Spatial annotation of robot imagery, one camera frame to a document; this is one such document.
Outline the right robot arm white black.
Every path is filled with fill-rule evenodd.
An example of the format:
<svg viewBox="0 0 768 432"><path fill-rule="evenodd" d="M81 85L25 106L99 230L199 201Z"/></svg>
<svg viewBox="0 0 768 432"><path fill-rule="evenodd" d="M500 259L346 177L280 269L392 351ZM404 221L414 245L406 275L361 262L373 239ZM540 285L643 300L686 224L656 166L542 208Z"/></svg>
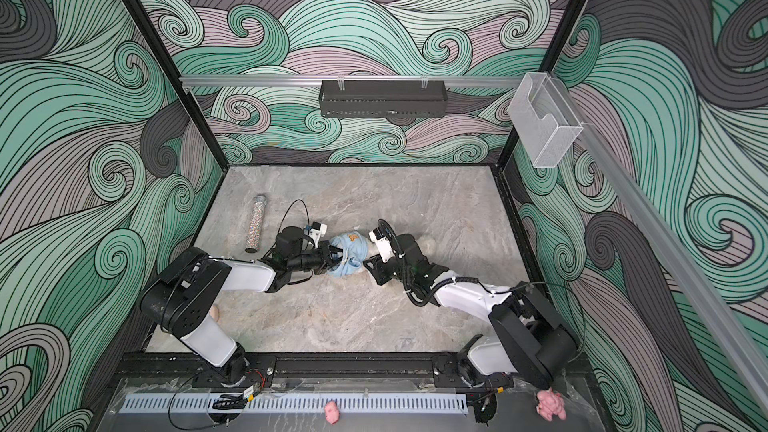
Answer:
<svg viewBox="0 0 768 432"><path fill-rule="evenodd" d="M364 267L377 284L397 280L416 307L447 307L492 327L492 336L473 337L457 354L465 382L476 385L504 374L548 389L575 357L576 333L535 285L522 281L500 287L462 276L431 262L410 234L391 236L377 229L369 238L376 253Z"/></svg>

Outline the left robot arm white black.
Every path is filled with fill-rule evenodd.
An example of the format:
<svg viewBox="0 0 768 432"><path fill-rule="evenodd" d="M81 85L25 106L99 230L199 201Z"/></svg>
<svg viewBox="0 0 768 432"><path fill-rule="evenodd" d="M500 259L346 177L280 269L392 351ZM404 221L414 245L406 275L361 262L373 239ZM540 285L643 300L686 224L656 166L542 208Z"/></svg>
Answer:
<svg viewBox="0 0 768 432"><path fill-rule="evenodd" d="M222 291L276 293L296 284L293 275L313 276L338 265L343 249L322 238L322 225L287 227L258 260L214 257L189 247L174 259L138 300L140 312L203 359L226 387L245 379L244 348L219 326L211 312Z"/></svg>

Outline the light blue teddy hoodie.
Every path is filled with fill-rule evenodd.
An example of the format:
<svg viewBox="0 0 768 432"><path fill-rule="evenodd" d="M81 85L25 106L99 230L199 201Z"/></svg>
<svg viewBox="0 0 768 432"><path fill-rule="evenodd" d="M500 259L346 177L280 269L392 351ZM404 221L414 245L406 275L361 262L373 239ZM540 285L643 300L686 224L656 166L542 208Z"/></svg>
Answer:
<svg viewBox="0 0 768 432"><path fill-rule="evenodd" d="M335 264L328 269L329 275L340 278L362 271L369 253L367 238L358 231L352 231L333 237L329 244L339 249L339 252L331 254Z"/></svg>

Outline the white teddy bear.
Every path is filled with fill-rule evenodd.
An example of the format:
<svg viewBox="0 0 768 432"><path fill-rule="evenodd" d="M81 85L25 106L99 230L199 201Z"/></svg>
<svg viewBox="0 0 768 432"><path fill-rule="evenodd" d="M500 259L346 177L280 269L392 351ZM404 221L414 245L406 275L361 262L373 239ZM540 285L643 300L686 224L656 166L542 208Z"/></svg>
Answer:
<svg viewBox="0 0 768 432"><path fill-rule="evenodd" d="M387 262L392 257L395 257L398 254L402 254L406 249L412 247L417 247L423 255L429 257L435 252L436 249L436 240L428 234L421 236L414 236L412 234L400 234L397 236L396 241L386 239L384 243L385 251L381 252L378 247L378 241L371 242L368 240L367 259L371 259L374 256L380 256L384 262Z"/></svg>

